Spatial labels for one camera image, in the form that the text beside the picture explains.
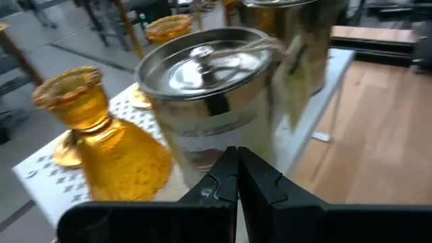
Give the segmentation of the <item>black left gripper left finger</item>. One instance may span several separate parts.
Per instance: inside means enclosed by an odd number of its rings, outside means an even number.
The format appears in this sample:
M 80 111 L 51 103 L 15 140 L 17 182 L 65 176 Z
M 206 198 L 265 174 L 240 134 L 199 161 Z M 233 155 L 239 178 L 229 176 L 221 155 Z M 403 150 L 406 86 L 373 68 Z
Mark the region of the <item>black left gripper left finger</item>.
M 236 203 L 238 200 L 238 150 L 228 147 L 210 170 L 179 202 L 206 203 L 210 201 Z

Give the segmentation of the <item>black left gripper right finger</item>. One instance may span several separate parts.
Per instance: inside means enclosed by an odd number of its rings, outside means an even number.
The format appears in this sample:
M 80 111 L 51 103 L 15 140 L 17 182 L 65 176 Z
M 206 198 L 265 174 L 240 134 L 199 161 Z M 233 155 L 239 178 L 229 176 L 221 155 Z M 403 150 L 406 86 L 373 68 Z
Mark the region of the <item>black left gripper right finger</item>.
M 318 242 L 326 202 L 248 148 L 238 149 L 238 189 L 250 242 Z

